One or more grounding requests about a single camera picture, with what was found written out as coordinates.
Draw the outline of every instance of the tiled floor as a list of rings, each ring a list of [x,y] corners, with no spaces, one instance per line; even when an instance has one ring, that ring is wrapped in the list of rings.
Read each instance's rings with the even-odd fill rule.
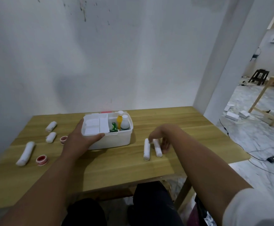
[[[238,86],[229,101],[235,104],[230,111],[238,114],[241,110],[248,110],[262,89],[263,86]],[[257,106],[262,110],[274,109],[274,88],[266,91]],[[259,159],[274,156],[274,127],[261,121],[262,116],[259,113],[254,111],[247,119],[240,118],[237,122],[225,118],[224,115],[225,113],[220,118],[222,124],[228,130],[232,140],[240,144],[245,151],[251,152]],[[217,126],[226,133],[220,123]],[[233,163],[231,167],[254,188],[270,194],[274,198],[274,164],[251,158],[249,161]],[[176,196],[184,183],[184,178],[169,182],[174,196]],[[104,201],[100,204],[105,211],[108,225],[128,225],[126,209],[128,205],[132,204],[131,197]],[[6,211],[7,209],[0,209],[0,217]]]

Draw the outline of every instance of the white bandage roll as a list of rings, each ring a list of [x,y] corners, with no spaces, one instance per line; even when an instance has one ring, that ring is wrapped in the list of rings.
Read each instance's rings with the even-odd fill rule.
[[[51,132],[47,137],[46,137],[46,142],[47,143],[52,143],[53,140],[55,139],[56,137],[56,133],[55,132]]]
[[[162,157],[162,151],[161,151],[159,139],[153,139],[153,143],[154,143],[157,157]]]
[[[144,152],[143,152],[143,158],[145,160],[150,160],[150,142],[146,138],[144,141]]]
[[[56,125],[57,125],[57,122],[52,121],[52,122],[45,128],[45,130],[46,130],[47,132],[51,132],[52,129],[54,129]]]
[[[31,141],[26,144],[26,147],[22,153],[22,156],[20,159],[16,162],[16,165],[19,167],[25,166],[27,161],[29,160],[30,154],[33,151],[33,148],[35,146],[35,142]]]

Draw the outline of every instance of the white plastic box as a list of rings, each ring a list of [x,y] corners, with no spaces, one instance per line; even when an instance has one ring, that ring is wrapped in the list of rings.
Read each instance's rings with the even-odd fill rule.
[[[130,129],[124,131],[120,130],[118,132],[110,132],[108,124],[108,122],[111,122],[116,123],[117,125],[117,112],[85,115],[84,123],[82,125],[82,135],[84,137],[94,136],[98,133],[105,133],[105,136],[98,142],[92,144],[89,150],[119,147],[130,144],[133,122],[128,113],[124,112],[124,115],[128,115]]]

